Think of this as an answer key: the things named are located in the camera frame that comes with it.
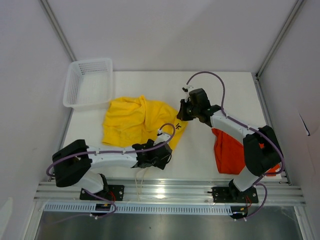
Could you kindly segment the orange shorts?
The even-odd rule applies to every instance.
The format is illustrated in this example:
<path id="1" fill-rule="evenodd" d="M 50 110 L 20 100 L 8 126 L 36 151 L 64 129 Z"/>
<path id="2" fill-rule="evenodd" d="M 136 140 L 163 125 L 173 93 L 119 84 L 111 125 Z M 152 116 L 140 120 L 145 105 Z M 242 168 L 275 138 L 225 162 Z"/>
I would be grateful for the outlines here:
<path id="1" fill-rule="evenodd" d="M 219 173 L 239 175 L 247 169 L 260 177 L 265 173 L 273 176 L 279 169 L 283 155 L 271 127 L 261 127 L 240 141 L 217 128 L 213 128 L 212 133 L 216 137 L 213 151 Z"/>

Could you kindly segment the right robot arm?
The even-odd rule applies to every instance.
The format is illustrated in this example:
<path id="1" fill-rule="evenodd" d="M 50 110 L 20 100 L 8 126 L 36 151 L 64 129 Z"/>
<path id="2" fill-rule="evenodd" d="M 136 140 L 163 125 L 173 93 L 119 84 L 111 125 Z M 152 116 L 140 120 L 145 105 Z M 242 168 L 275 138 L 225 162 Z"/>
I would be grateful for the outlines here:
<path id="1" fill-rule="evenodd" d="M 274 130 L 253 128 L 227 115 L 220 105 L 211 105 L 204 89 L 183 88 L 177 119 L 198 119 L 215 135 L 213 154 L 220 174 L 234 175 L 227 187 L 213 188 L 217 202 L 239 202 L 253 195 L 254 185 L 265 174 L 275 175 L 283 154 Z"/>

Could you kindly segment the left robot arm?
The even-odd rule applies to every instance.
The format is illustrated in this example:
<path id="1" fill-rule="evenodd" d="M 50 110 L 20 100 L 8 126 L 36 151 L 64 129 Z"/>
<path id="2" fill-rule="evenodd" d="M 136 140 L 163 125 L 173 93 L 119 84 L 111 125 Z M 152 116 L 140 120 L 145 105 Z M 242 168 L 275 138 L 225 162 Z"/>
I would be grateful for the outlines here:
<path id="1" fill-rule="evenodd" d="M 172 157 L 172 149 L 165 140 L 149 139 L 144 144 L 129 147 L 98 148 L 78 139 L 52 155 L 52 164 L 46 173 L 55 178 L 58 188 L 77 186 L 88 190 L 97 200 L 108 196 L 107 179 L 92 170 L 109 167 L 164 170 Z"/>

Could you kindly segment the yellow shorts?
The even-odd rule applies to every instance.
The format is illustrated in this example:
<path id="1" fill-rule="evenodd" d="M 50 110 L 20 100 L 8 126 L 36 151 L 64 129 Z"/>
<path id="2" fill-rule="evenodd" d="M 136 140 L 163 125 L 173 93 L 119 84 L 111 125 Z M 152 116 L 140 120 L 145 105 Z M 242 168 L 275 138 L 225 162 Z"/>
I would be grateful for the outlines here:
<path id="1" fill-rule="evenodd" d="M 169 142 L 175 150 L 188 123 L 177 119 L 178 111 L 159 100 L 139 97 L 119 97 L 109 103 L 106 111 L 101 143 L 107 146 L 129 147 L 156 140 L 158 129 L 164 124 L 175 126 L 175 134 Z"/>

